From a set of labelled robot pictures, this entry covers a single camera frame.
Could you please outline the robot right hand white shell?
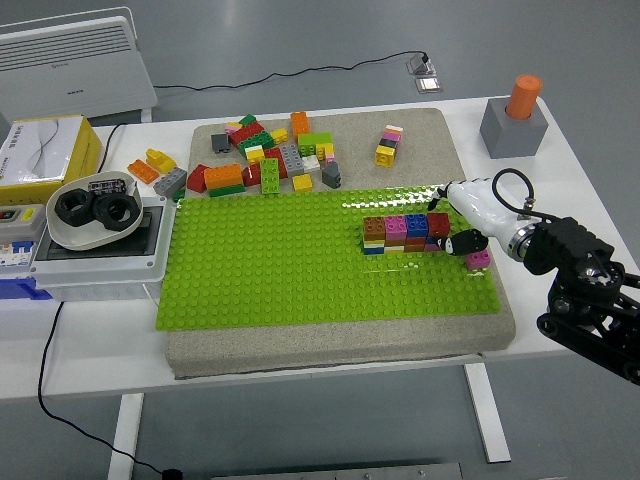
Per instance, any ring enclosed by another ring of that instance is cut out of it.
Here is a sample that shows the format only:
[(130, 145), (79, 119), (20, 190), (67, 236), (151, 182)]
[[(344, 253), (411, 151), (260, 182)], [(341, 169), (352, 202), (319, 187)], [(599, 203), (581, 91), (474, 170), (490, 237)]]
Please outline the robot right hand white shell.
[(474, 253), (487, 246), (488, 238), (495, 238), (509, 257), (524, 260), (537, 221), (518, 212), (512, 195), (499, 200), (495, 190), (495, 182), (489, 178), (452, 181), (436, 189), (428, 210), (434, 210), (438, 202), (445, 199), (472, 227), (442, 243), (447, 253), (457, 256)]

